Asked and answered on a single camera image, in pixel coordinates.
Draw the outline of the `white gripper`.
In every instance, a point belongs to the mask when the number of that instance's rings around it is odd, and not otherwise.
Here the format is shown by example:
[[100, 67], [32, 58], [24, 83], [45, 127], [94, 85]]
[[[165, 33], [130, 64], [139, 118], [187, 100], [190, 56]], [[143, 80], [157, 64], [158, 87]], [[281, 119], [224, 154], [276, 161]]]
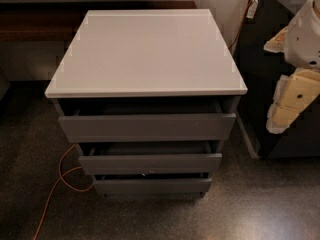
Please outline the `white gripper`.
[[263, 49], [284, 53], [285, 60], [297, 67], [293, 74], [278, 80], [267, 113], [267, 130], [281, 134], [320, 94], [320, 0], [307, 0], [288, 27], [268, 40]]

